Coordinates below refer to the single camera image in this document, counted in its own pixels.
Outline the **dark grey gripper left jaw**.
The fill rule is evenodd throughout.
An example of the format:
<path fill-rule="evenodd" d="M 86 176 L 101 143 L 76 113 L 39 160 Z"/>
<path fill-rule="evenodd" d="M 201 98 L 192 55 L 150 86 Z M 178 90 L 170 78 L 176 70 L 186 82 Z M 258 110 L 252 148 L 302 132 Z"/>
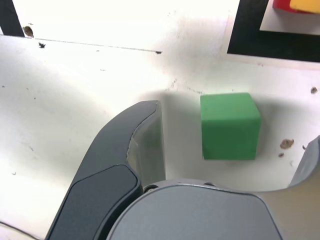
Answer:
<path fill-rule="evenodd" d="M 141 101 L 116 115 L 94 138 L 46 238 L 106 239 L 144 187 L 165 178 L 161 103 Z"/>

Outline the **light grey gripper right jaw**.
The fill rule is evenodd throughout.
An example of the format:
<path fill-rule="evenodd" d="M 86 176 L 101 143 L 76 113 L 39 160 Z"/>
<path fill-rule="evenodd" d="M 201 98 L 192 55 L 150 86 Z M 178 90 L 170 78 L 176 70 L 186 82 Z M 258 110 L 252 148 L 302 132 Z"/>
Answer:
<path fill-rule="evenodd" d="M 163 185 L 120 215 L 109 240 L 317 240 L 320 237 L 320 140 L 312 140 L 289 187 L 243 192 Z"/>

